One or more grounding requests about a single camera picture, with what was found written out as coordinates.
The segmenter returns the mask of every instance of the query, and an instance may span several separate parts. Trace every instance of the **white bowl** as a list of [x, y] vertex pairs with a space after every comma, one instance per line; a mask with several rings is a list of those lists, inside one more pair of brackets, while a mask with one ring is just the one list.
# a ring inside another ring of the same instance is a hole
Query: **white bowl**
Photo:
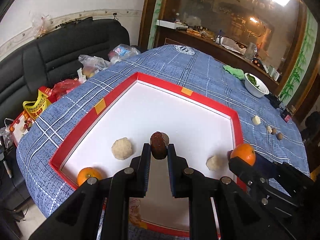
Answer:
[[256, 76], [250, 74], [251, 76], [253, 76], [256, 79], [257, 85], [259, 86], [259, 88], [257, 88], [256, 86], [254, 86], [248, 80], [247, 74], [250, 74], [250, 73], [245, 73], [244, 74], [244, 77], [245, 77], [244, 86], [250, 92], [250, 94], [252, 94], [253, 96], [255, 96], [257, 98], [261, 98], [264, 95], [268, 95], [269, 94], [268, 88], [266, 87], [266, 85], [259, 78], [257, 78]]

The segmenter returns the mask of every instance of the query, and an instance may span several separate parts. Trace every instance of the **table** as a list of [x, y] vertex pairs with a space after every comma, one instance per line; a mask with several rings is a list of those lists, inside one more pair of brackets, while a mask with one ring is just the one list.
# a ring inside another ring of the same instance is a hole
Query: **table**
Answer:
[[[135, 72], [186, 87], [236, 110], [244, 141], [253, 145], [256, 153], [270, 161], [288, 162], [309, 176], [305, 148], [296, 125], [292, 121], [284, 122], [279, 110], [274, 109], [267, 98], [252, 96], [240, 80], [225, 72], [223, 64], [211, 56], [185, 46], [166, 45], [97, 73], [50, 105], [21, 139], [17, 148], [18, 164], [30, 195], [46, 217], [73, 192], [48, 165], [49, 159], [81, 118]], [[258, 126], [251, 121], [255, 115], [261, 118]], [[276, 136], [268, 134], [266, 125], [276, 127], [284, 134], [284, 139], [278, 141]], [[274, 180], [270, 185], [284, 191]], [[155, 234], [158, 233], [129, 227], [129, 239], [142, 239], [144, 236], [147, 239], [155, 237]]]

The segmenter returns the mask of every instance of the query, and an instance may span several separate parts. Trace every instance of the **fruit box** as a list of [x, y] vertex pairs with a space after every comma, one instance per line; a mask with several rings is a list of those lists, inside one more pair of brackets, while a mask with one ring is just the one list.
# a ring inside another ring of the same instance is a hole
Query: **fruit box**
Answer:
[[[143, 73], [128, 77], [101, 99], [68, 134], [50, 166], [74, 189], [79, 171], [94, 167], [103, 177], [113, 176], [139, 156], [151, 135], [164, 132], [178, 156], [205, 176], [229, 176], [243, 189], [244, 183], [229, 170], [227, 152], [243, 143], [236, 111], [184, 87]], [[127, 137], [134, 153], [117, 160], [111, 146]], [[213, 155], [224, 162], [210, 171]], [[148, 191], [140, 199], [140, 214], [147, 228], [176, 236], [189, 235], [188, 199], [172, 197], [167, 159], [151, 157]]]
[[[13, 142], [15, 144], [15, 146], [17, 147], [20, 140], [22, 139], [22, 137], [28, 133], [28, 130], [24, 129], [23, 131], [21, 131], [22, 127], [25, 124], [25, 117], [23, 115], [24, 112], [22, 112], [21, 114], [19, 114], [19, 116], [13, 121], [13, 123], [10, 125], [14, 128], [13, 132], [11, 133]], [[34, 120], [32, 118], [29, 118], [29, 120], [31, 121], [32, 125], [34, 124]]]

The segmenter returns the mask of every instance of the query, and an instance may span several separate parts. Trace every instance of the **green vegetable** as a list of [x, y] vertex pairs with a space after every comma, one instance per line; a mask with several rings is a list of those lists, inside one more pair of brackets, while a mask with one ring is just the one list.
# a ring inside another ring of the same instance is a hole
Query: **green vegetable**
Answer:
[[252, 85], [254, 85], [256, 88], [259, 88], [259, 86], [257, 86], [256, 79], [253, 76], [251, 76], [249, 73], [247, 74], [247, 78], [252, 83]]

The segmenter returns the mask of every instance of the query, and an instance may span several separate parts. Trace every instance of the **orange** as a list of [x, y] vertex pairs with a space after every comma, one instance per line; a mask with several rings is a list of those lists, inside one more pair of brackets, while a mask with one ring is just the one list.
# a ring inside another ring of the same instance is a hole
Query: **orange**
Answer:
[[99, 180], [103, 179], [101, 174], [95, 168], [88, 167], [79, 172], [77, 177], [78, 185], [81, 186], [90, 177], [96, 177]]
[[246, 163], [253, 166], [256, 161], [256, 153], [254, 152], [253, 147], [249, 143], [243, 143], [238, 145], [231, 153], [230, 158], [240, 157]]

